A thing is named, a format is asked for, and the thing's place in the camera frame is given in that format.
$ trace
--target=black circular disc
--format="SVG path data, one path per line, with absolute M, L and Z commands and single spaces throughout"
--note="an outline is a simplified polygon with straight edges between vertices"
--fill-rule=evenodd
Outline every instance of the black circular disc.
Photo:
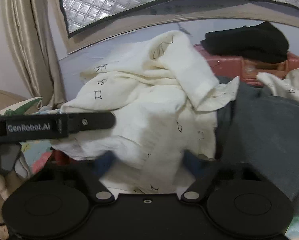
M 288 197 L 271 183 L 254 180 L 238 180 L 213 192 L 207 211 L 223 230 L 242 237 L 275 236 L 293 218 Z
M 40 238 L 75 228 L 88 210 L 88 199 L 77 189 L 55 181 L 38 181 L 17 189 L 5 201 L 2 215 L 15 233 Z

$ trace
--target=beige cloth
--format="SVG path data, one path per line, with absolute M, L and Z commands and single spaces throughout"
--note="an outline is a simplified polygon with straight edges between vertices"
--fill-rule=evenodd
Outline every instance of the beige cloth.
M 47 0 L 4 0 L 7 39 L 16 66 L 42 105 L 65 102 L 58 60 L 48 23 Z
M 265 72 L 258 73 L 257 80 L 268 86 L 273 96 L 290 98 L 299 102 L 299 68 L 290 71 L 284 80 Z

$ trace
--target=silver screw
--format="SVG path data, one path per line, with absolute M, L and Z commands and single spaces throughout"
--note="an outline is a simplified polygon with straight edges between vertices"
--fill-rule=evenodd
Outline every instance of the silver screw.
M 184 194 L 184 197 L 186 199 L 198 199 L 199 198 L 199 194 L 195 191 L 188 191 Z
M 100 200 L 106 200 L 106 199 L 109 199 L 110 197 L 112 197 L 112 194 L 107 191 L 101 191 L 96 194 L 96 197 Z

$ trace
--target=satin curtain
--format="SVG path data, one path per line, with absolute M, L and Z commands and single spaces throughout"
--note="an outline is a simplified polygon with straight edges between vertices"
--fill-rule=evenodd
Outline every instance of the satin curtain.
M 47 0 L 3 0 L 7 39 L 16 66 L 33 97 L 59 108 L 64 87 L 48 23 Z

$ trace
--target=cream fabric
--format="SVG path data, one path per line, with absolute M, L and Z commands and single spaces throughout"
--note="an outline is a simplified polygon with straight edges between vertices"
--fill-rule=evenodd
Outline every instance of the cream fabric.
M 290 71 L 284 80 L 265 72 L 259 73 L 257 79 L 270 88 L 273 96 L 290 98 L 299 102 L 299 68 Z
M 65 102 L 59 65 L 48 23 L 47 0 L 4 0 L 7 39 L 18 70 L 42 105 Z
M 134 185 L 165 192 L 182 150 L 214 157 L 216 110 L 234 100 L 238 77 L 219 81 L 180 31 L 125 44 L 90 70 L 61 112 L 113 110 L 110 130 L 84 131 L 53 143 L 76 160 L 113 150 L 134 172 Z

